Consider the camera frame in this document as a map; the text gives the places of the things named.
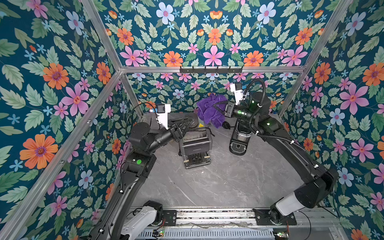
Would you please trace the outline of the purple microfiber cloth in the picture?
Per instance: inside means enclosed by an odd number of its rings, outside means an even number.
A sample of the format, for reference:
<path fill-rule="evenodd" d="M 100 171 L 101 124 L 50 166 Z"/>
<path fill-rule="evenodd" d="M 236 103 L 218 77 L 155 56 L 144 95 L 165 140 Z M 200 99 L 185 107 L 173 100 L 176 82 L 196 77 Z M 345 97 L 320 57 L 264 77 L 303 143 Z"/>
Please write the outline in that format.
<path fill-rule="evenodd" d="M 226 102 L 228 99 L 224 95 L 210 95 L 205 99 L 201 99 L 197 102 L 198 117 L 204 122 L 205 125 L 212 124 L 215 128 L 221 128 L 226 117 L 221 111 L 225 111 Z M 215 104 L 219 102 L 225 102 L 224 104 L 217 105 L 221 111 L 215 108 Z"/>

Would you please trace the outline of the silver espresso coffee machine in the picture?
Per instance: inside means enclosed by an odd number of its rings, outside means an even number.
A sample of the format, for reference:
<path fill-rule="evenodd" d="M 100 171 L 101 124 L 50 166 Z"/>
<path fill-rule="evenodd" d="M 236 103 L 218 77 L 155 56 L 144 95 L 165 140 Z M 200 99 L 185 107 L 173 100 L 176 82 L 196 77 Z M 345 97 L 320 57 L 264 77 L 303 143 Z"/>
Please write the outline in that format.
<path fill-rule="evenodd" d="M 193 169 L 211 163 L 210 151 L 213 147 L 212 130 L 200 122 L 195 113 L 186 114 L 192 120 L 188 132 L 179 142 L 179 155 L 186 169 Z"/>

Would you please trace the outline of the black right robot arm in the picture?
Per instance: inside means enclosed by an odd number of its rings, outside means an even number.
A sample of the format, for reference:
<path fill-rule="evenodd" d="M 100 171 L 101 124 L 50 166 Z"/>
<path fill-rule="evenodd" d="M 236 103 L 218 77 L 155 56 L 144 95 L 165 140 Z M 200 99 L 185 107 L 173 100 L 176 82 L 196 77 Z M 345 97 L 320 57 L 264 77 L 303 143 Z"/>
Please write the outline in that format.
<path fill-rule="evenodd" d="M 253 135 L 274 147 L 295 169 L 304 184 L 288 196 L 272 204 L 267 219 L 281 225 L 288 216 L 304 208 L 313 209 L 334 189 L 338 172 L 317 163 L 290 137 L 284 125 L 269 115 L 271 100 L 266 95 L 264 81 L 255 79 L 242 87 L 241 83 L 230 84 L 235 101 L 217 103 L 217 110 L 227 118 L 236 118 L 229 150 L 243 156 Z"/>

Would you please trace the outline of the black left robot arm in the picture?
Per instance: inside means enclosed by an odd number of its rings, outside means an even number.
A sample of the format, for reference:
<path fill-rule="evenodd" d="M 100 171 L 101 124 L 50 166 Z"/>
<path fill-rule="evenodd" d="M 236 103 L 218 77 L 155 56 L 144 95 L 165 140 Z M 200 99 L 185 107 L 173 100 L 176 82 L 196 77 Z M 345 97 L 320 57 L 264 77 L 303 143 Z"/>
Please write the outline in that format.
<path fill-rule="evenodd" d="M 182 140 L 193 121 L 188 117 L 173 119 L 168 128 L 159 130 L 151 129 L 145 122 L 132 127 L 129 142 L 133 148 L 124 159 L 120 181 L 103 215 L 85 237 L 86 240 L 134 240 L 146 227 L 160 222 L 163 207 L 156 202 L 146 203 L 130 220 L 127 220 L 127 216 L 155 165 L 155 151 L 171 141 Z"/>

